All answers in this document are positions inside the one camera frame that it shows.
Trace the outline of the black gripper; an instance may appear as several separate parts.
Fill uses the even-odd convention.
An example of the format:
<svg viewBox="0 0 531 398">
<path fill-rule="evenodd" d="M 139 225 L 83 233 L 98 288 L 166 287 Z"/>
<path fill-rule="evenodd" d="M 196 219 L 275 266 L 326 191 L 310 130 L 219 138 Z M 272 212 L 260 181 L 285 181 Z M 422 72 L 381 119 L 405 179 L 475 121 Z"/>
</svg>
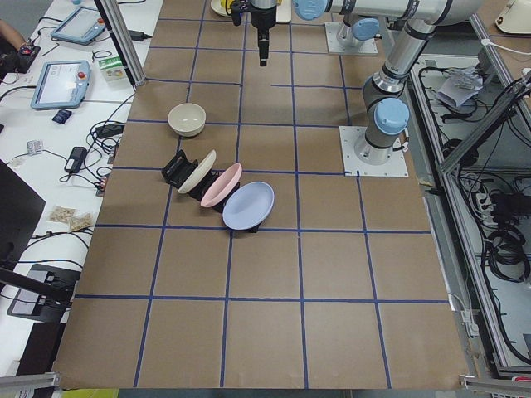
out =
<svg viewBox="0 0 531 398">
<path fill-rule="evenodd" d="M 269 60 L 270 32 L 276 24 L 276 0 L 250 0 L 251 24 L 258 29 L 257 42 L 260 67 Z"/>
</svg>

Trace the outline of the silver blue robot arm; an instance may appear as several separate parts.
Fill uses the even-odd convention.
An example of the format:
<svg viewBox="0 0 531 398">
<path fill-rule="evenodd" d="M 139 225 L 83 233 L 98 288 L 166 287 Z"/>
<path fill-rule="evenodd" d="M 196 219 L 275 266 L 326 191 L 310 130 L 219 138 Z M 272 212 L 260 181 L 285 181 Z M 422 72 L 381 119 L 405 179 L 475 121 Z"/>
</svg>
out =
<svg viewBox="0 0 531 398">
<path fill-rule="evenodd" d="M 363 101 L 368 126 L 354 144 L 362 162 L 380 166 L 391 157 L 410 119 L 410 110 L 401 100 L 408 74 L 434 31 L 433 25 L 420 19 L 406 21 L 381 70 L 366 80 Z"/>
<path fill-rule="evenodd" d="M 405 20 L 395 46 L 385 62 L 394 75 L 405 75 L 430 40 L 435 27 L 453 25 L 472 16 L 481 1 L 294 1 L 299 18 L 311 21 L 326 12 L 339 15 L 393 17 Z"/>
</svg>

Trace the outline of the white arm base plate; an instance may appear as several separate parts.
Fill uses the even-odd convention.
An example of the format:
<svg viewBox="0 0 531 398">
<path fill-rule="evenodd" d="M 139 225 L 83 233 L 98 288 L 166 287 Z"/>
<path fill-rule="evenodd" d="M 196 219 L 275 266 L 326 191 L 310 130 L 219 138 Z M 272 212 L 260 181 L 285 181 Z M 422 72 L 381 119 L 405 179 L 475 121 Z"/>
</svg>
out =
<svg viewBox="0 0 531 398">
<path fill-rule="evenodd" d="M 364 126 L 340 126 L 343 173 L 350 177 L 408 177 L 405 152 L 399 137 L 390 148 L 375 148 L 365 137 Z"/>
</svg>

